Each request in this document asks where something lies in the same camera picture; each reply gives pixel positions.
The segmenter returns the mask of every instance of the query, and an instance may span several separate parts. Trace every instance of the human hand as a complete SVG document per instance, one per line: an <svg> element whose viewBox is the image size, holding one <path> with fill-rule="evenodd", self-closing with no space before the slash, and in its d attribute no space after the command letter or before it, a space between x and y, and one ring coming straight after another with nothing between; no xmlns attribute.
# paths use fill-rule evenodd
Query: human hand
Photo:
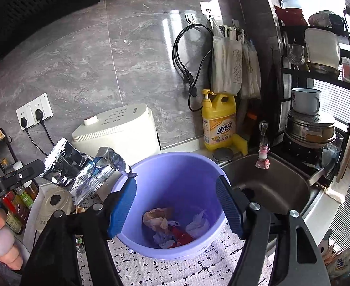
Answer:
<svg viewBox="0 0 350 286"><path fill-rule="evenodd" d="M7 215L0 209L0 229L6 224ZM10 250L0 257L0 261L6 264L12 270L20 270L23 265L23 258L19 254L17 246L14 244Z"/></svg>

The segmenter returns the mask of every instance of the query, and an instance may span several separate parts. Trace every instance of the black cable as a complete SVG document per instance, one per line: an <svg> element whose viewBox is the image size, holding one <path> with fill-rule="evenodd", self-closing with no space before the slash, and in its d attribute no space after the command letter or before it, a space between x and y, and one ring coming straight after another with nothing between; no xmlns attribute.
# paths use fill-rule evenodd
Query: black cable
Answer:
<svg viewBox="0 0 350 286"><path fill-rule="evenodd" d="M196 74L196 77L195 77L195 81L194 81L194 83L193 83L193 85L192 85L192 89L195 87L196 81L197 81L197 79L199 78L201 66L202 66L204 60L207 58L208 54L209 54L211 51L212 51L212 49L210 49L209 52L207 52L206 55L205 55L205 56L203 57L203 59L201 60L201 63L200 63L200 65L199 65L199 69L197 70L197 74ZM197 109L197 110L192 109L192 108L191 108L191 94L189 94L189 95L188 95L188 108L189 108L192 112L198 112L198 111L200 111L203 107L201 106L201 107L200 107L199 109Z"/></svg>
<svg viewBox="0 0 350 286"><path fill-rule="evenodd" d="M54 144L54 142L52 141L51 136L50 136L49 133L48 133L48 130L45 128L44 121L43 121L42 119L40 119L40 122L41 122L41 124L42 124L42 126L43 126L43 128L44 128L44 130L45 130L45 133L46 133L47 136L48 136L49 141L52 143L52 145L53 145L53 147L54 147L55 144Z"/></svg>
<svg viewBox="0 0 350 286"><path fill-rule="evenodd" d="M42 110L37 109L37 110L35 111L35 117L36 117L36 119L41 123L41 125L43 126L43 128L44 128L44 130L45 130L45 133L46 133L47 136L48 136L49 141L52 143L52 145L53 145L53 147L54 147L54 142L52 141L51 136L49 135L48 130L46 129L45 124L44 124L44 121L43 121L44 114L43 114Z"/></svg>
<svg viewBox="0 0 350 286"><path fill-rule="evenodd" d="M191 108L191 96L196 97L197 96L197 88L195 88L197 79L199 78L200 75L200 70L201 67L203 65L204 60L206 59L206 57L211 53L211 57L210 60L208 62L208 82L209 85L211 86L211 74L212 74L212 46L211 49L208 51L208 53L203 57L203 59L200 62L199 65L199 69L197 71L197 75L195 77L195 79L193 78L192 74L188 71L188 69L185 67L185 65L182 63L182 61L180 60L180 56L179 56L179 51L178 51L178 45L179 45L179 41L181 39L181 37L190 29L196 28L198 26L202 26L204 28L206 28L208 30L208 32L211 35L211 39L213 39L213 32L210 30L210 28L202 25L202 24L191 24L187 27L185 27L176 37L175 41L174 41L174 46L172 47L172 62L174 64L174 66L176 66L183 74L183 80L190 86L190 88L188 89L188 108L192 111L192 112L197 112L200 111L202 109L199 108L197 110L194 110Z"/></svg>
<svg viewBox="0 0 350 286"><path fill-rule="evenodd" d="M41 151L41 153L43 153L44 155L48 156L48 155L47 155L46 153L44 153L44 152L42 151L42 149L41 149L40 147L38 147L38 146L36 145L36 143L32 140L31 136L29 135L28 129L25 128L25 130L26 130L26 132L27 132L27 136L29 137L29 139L31 140L31 142L33 143L33 145L35 145L36 148L37 148L39 151Z"/></svg>
<svg viewBox="0 0 350 286"><path fill-rule="evenodd" d="M28 125L28 121L23 117L21 118L21 126L24 128L24 130L26 131L27 133L27 136L29 137L29 139L31 140L31 142L33 143L33 145L36 146L36 148L41 152L43 153L44 155L48 156L46 153L44 153L44 151L41 150L40 147L38 147L36 145L36 143L34 142L34 140L32 140L31 136L29 135L29 132L28 132L28 129L27 129L27 125Z"/></svg>

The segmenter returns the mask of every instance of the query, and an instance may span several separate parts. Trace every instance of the plastic bucket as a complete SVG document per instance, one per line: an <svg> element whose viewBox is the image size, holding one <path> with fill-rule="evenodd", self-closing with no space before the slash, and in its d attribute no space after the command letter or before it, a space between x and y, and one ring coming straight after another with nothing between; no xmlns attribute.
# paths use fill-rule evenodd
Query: plastic bucket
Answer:
<svg viewBox="0 0 350 286"><path fill-rule="evenodd" d="M226 224L223 209L216 196L215 182L224 171L207 157L194 153L162 153L138 162L132 167L137 173L136 197L125 224L117 237L130 249L145 257L171 260L190 259L205 251ZM122 188L121 177L112 192ZM209 230L189 244L161 249L153 241L155 232L142 222L142 215L152 209L171 207L173 220L181 228L192 222L195 214L205 211Z"/></svg>

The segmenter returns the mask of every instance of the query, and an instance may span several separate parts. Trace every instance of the yellow bottle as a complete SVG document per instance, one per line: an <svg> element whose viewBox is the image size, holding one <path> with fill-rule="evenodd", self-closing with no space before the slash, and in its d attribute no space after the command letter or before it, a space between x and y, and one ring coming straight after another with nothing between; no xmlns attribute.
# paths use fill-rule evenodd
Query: yellow bottle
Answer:
<svg viewBox="0 0 350 286"><path fill-rule="evenodd" d="M203 89L204 95L203 116L204 144L209 151L219 147L232 145L232 135L236 130L236 102L233 96L218 94L213 101L208 98L214 94L210 89Z"/></svg>

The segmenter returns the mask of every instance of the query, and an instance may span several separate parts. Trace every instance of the white enamel mug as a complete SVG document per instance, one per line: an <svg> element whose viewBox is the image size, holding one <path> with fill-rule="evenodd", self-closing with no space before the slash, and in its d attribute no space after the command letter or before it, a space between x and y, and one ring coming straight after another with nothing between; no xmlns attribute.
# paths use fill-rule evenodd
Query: white enamel mug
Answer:
<svg viewBox="0 0 350 286"><path fill-rule="evenodd" d="M292 107L296 112L317 115L321 103L319 98L322 91L312 88L292 88Z"/></svg>

